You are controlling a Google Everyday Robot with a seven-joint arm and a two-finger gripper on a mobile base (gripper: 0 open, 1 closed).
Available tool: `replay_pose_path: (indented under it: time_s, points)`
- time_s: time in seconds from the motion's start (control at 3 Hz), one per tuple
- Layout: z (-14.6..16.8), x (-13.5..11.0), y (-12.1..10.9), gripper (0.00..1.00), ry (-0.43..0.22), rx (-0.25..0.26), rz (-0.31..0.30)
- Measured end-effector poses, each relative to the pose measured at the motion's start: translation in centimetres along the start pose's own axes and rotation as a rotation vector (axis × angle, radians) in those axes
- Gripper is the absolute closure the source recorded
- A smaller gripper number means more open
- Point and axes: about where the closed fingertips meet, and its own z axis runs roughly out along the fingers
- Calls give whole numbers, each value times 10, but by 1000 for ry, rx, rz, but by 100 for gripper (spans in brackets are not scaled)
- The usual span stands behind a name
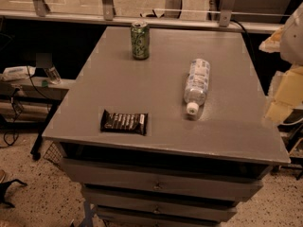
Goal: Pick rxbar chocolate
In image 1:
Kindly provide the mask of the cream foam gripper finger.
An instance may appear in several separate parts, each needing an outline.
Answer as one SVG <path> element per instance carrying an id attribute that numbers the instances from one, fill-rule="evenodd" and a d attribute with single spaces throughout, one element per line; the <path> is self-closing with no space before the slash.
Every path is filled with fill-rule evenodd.
<path id="1" fill-rule="evenodd" d="M 280 41 L 283 32 L 283 26 L 276 30 L 270 37 L 263 41 L 258 49 L 266 53 L 275 53 L 280 51 Z"/>
<path id="2" fill-rule="evenodd" d="M 282 123 L 303 102 L 303 66 L 277 71 L 270 83 L 265 117 Z"/>

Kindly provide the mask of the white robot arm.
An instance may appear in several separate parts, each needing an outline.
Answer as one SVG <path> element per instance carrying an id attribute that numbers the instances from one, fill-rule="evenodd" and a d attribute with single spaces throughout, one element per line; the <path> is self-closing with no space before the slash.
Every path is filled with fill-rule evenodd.
<path id="1" fill-rule="evenodd" d="M 303 3 L 258 49 L 266 53 L 278 52 L 280 58 L 292 65 L 281 76 L 275 74 L 270 84 L 265 117 L 282 124 L 303 101 Z"/>

